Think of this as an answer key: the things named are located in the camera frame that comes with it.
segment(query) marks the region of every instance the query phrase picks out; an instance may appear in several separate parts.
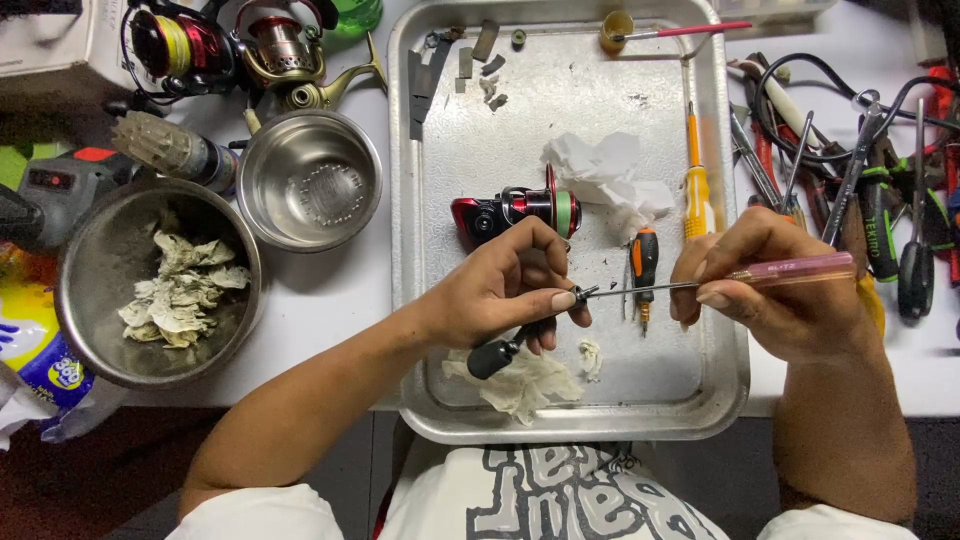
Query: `workbench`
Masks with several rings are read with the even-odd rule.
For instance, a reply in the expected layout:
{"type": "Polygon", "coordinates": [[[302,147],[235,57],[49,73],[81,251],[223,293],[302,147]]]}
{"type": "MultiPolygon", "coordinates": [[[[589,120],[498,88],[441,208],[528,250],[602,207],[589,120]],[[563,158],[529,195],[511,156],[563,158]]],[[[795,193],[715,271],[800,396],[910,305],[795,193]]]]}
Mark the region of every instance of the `workbench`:
{"type": "MultiPolygon", "coordinates": [[[[373,33],[381,59],[386,58],[387,41],[395,22],[416,2],[384,2],[383,19],[373,33]]],[[[728,39],[728,58],[744,58],[762,51],[773,61],[788,53],[812,53],[831,64],[853,88],[877,89],[884,104],[892,101],[907,80],[925,74],[916,65],[907,23],[846,1],[824,12],[812,30],[786,36],[779,30],[770,34],[771,37],[728,39]]],[[[327,54],[328,77],[367,61],[363,42],[327,54]]],[[[827,137],[852,147],[858,113],[851,103],[824,86],[826,77],[813,66],[799,62],[789,65],[793,85],[788,91],[798,107],[815,109],[817,127],[827,137]]],[[[916,98],[929,93],[928,86],[919,86],[904,108],[914,110],[916,98]]],[[[745,103],[742,87],[734,78],[730,80],[730,96],[737,104],[745,103]]],[[[170,118],[226,145],[231,140],[248,138],[241,118],[244,99],[240,92],[229,97],[186,99],[177,105],[170,118]]],[[[387,98],[371,82],[361,80],[345,95],[338,112],[367,132],[383,165],[384,193],[370,224],[350,243],[325,254],[294,255],[261,244],[271,289],[260,322],[237,357],[220,373],[190,386],[164,392],[134,392],[130,399],[132,405],[233,405],[261,383],[391,312],[387,98]]],[[[898,121],[890,132],[898,153],[911,155],[914,124],[898,121]]],[[[931,131],[927,140],[933,137],[931,131]]],[[[755,191],[742,161],[735,176],[737,208],[742,210],[755,191]]],[[[796,192],[805,205],[801,191],[798,188],[796,192]]],[[[812,223],[809,212],[807,221],[812,223]]],[[[898,253],[909,234],[909,223],[895,229],[898,253]]],[[[904,326],[897,315],[896,284],[878,283],[877,289],[887,308],[885,343],[904,414],[960,416],[960,393],[954,390],[954,384],[960,381],[960,340],[955,330],[960,317],[960,296],[949,286],[947,264],[937,261],[933,310],[916,328],[904,326]]],[[[750,398],[742,414],[770,416],[782,393],[786,365],[766,353],[752,338],[750,365],[750,398]]],[[[378,407],[396,407],[397,399],[397,396],[388,398],[378,407]]]]}

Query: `forearm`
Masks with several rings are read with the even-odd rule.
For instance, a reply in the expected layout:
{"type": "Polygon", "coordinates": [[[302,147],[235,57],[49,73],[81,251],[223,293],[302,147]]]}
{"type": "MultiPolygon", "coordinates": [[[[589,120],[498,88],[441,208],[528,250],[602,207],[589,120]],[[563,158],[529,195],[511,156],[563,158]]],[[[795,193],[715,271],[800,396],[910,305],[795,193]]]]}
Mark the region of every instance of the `forearm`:
{"type": "Polygon", "coordinates": [[[241,400],[197,452],[181,516],[231,489],[297,481],[426,353],[421,328],[416,311],[402,309],[241,400]]]}
{"type": "Polygon", "coordinates": [[[913,448],[881,344],[842,362],[790,364],[774,459],[780,481],[815,501],[894,523],[913,516],[913,448]]]}

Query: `cardboard box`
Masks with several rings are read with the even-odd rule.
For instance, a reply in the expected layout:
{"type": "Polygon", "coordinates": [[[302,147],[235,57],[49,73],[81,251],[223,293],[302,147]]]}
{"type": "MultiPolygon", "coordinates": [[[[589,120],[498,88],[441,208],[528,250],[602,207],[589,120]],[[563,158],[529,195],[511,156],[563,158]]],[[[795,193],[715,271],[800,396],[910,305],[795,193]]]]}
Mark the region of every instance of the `cardboard box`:
{"type": "MultiPolygon", "coordinates": [[[[39,14],[0,21],[0,111],[99,109],[136,89],[123,66],[125,0],[84,0],[80,15],[39,14]]],[[[130,53],[148,90],[156,81],[130,53]]]]}

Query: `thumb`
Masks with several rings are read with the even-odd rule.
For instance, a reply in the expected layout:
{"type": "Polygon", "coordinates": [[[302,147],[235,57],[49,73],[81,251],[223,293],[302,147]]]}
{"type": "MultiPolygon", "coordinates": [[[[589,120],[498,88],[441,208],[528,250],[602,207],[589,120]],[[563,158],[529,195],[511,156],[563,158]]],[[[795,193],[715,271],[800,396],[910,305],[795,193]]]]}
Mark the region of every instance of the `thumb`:
{"type": "Polygon", "coordinates": [[[732,280],[709,282],[697,290],[697,302],[712,307],[722,315],[750,330],[756,327],[784,328],[792,317],[790,311],[746,283],[732,280]]]}
{"type": "Polygon", "coordinates": [[[570,291],[544,288],[525,292],[499,302],[507,328],[518,327],[567,311],[577,302],[570,291]]]}

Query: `white t-shirt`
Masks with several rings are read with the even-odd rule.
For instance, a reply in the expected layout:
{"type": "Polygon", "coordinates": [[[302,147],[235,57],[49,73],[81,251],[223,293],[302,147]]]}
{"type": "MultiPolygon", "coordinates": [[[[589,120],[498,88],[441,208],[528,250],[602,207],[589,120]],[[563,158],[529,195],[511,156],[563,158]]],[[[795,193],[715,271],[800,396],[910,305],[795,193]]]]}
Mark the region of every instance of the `white t-shirt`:
{"type": "MultiPolygon", "coordinates": [[[[729,540],[650,479],[617,444],[448,449],[415,443],[380,540],[541,538],[729,540]]],[[[306,484],[206,501],[168,540],[343,540],[330,505],[306,484]]],[[[917,540],[910,531],[826,505],[790,510],[759,540],[917,540]]]]}

